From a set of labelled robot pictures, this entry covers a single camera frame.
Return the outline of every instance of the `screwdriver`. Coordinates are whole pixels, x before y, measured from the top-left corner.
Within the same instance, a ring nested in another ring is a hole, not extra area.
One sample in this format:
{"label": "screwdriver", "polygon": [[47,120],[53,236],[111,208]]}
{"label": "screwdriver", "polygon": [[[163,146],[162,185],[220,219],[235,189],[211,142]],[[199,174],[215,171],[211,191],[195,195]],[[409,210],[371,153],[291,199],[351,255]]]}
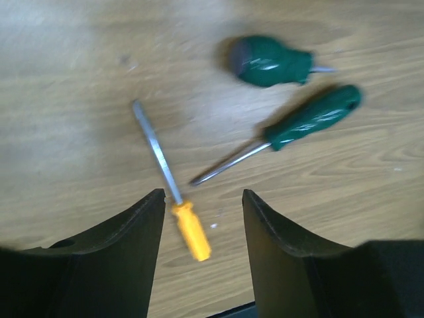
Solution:
{"label": "screwdriver", "polygon": [[335,72],[314,65],[310,52],[294,50],[269,36],[253,35],[237,40],[229,54],[232,72],[242,81],[261,87],[279,83],[307,83],[310,73]]}
{"label": "screwdriver", "polygon": [[192,179],[190,184],[198,186],[269,146],[272,150],[279,151],[292,141],[329,128],[354,111],[361,101],[362,93],[356,86],[344,85],[332,89],[320,98],[307,103],[295,113],[265,128],[260,140],[251,142],[235,156],[223,160],[202,175]]}
{"label": "screwdriver", "polygon": [[135,117],[146,135],[146,139],[153,150],[159,167],[164,175],[164,179],[166,180],[172,197],[174,198],[175,203],[172,205],[172,214],[174,214],[178,219],[178,228],[180,229],[193,257],[199,262],[207,260],[211,255],[211,247],[209,246],[209,242],[207,241],[205,231],[201,226],[199,218],[193,212],[193,203],[183,200],[175,183],[174,177],[171,174],[168,163],[166,162],[164,153],[160,148],[156,134],[144,114],[140,101],[134,101],[132,104],[132,110],[134,111]]}

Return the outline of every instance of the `yellow screwdriver handle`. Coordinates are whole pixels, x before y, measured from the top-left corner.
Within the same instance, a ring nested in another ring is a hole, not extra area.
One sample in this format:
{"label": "yellow screwdriver handle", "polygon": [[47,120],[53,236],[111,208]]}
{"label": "yellow screwdriver handle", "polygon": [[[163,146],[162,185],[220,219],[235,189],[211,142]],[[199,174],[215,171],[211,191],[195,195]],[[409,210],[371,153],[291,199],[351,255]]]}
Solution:
{"label": "yellow screwdriver handle", "polygon": [[199,262],[207,260],[211,255],[211,247],[199,218],[193,212],[193,203],[184,201],[179,205],[174,204],[172,214],[178,218],[178,227],[193,257]]}

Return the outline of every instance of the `green screwdriver handle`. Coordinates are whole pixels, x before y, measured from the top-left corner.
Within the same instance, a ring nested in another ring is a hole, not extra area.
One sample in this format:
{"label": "green screwdriver handle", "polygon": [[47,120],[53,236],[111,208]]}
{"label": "green screwdriver handle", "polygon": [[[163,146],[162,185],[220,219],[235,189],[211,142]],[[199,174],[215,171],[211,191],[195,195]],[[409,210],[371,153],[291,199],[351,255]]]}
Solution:
{"label": "green screwdriver handle", "polygon": [[303,85],[311,73],[313,55],[294,50],[269,36],[254,35],[234,43],[229,62],[238,78],[253,85]]}
{"label": "green screwdriver handle", "polygon": [[354,111],[361,101],[362,93],[356,86],[341,86],[265,128],[264,138],[279,151],[292,141],[333,126]]}

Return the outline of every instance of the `yellow-handled screwdriver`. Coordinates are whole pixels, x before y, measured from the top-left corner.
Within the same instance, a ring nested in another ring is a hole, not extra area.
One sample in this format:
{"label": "yellow-handled screwdriver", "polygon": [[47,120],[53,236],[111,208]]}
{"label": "yellow-handled screwdriver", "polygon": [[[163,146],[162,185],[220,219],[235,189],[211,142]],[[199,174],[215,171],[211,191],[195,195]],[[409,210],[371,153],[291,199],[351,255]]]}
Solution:
{"label": "yellow-handled screwdriver", "polygon": [[158,161],[159,167],[162,170],[165,181],[170,188],[174,204],[172,205],[172,214],[178,219],[178,227],[181,234],[187,243],[193,257],[199,262],[207,260],[211,255],[211,247],[207,241],[205,231],[201,226],[200,220],[193,212],[193,203],[184,201],[181,193],[175,183],[174,177],[171,174],[168,163],[166,162],[164,153],[160,148],[156,134],[150,124],[147,116],[144,114],[140,101],[136,100],[132,104],[132,110],[138,123],[146,135],[146,139],[153,150],[153,153]]}

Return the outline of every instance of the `wooden table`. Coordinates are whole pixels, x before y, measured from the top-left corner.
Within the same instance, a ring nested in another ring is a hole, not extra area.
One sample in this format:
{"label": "wooden table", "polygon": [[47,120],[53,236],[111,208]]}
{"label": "wooden table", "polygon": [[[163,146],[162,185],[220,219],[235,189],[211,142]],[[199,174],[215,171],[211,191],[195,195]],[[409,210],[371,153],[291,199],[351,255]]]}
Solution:
{"label": "wooden table", "polygon": [[[0,243],[49,246],[164,187],[130,102],[139,97],[213,256],[191,259],[167,213],[150,317],[252,301],[241,195],[348,245],[423,238],[422,0],[0,0]],[[264,33],[340,70],[260,89],[224,68]],[[328,131],[188,181],[334,83],[366,102]]]}

